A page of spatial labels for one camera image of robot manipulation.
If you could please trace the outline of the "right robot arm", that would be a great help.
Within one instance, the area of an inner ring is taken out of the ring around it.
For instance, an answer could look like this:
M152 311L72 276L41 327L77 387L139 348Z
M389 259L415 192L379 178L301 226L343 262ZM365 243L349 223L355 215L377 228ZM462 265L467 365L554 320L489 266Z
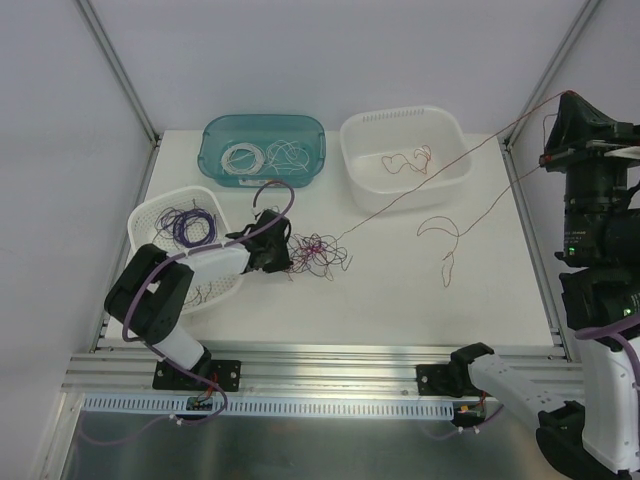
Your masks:
M546 461L571 479L629 479L639 470L639 211L628 173L639 128L567 90L539 165L565 177L563 248L557 258L568 328L583 371L582 401L519 375L491 347L422 364L423 395L494 397L534 433Z

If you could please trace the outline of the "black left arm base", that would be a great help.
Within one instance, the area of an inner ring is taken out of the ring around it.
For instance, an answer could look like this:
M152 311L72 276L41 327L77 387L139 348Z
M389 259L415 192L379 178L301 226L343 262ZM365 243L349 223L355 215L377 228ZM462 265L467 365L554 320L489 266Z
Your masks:
M152 389L158 391L206 390L201 381L215 382L225 392L237 392L240 387L242 362L239 360L205 359L196 364L190 374L173 366L168 360L157 362Z

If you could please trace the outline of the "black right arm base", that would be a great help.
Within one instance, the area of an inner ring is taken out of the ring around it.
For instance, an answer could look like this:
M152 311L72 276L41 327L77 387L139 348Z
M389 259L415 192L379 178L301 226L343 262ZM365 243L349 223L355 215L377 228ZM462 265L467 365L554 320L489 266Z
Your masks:
M479 357L493 355L494 350L478 342L453 351L446 364L418 364L416 383L420 396L462 398L482 395L471 382L469 366Z

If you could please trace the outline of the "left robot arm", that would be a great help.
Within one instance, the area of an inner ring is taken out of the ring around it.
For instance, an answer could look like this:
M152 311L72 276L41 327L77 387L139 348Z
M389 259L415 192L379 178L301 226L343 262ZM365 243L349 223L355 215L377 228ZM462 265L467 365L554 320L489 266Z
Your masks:
M287 250L290 221L272 210L218 244L169 255L146 244L138 249L104 300L106 312L132 342L142 342L175 369L189 389L211 376L211 354L179 325L184 304L197 283L253 271L275 273L291 266Z

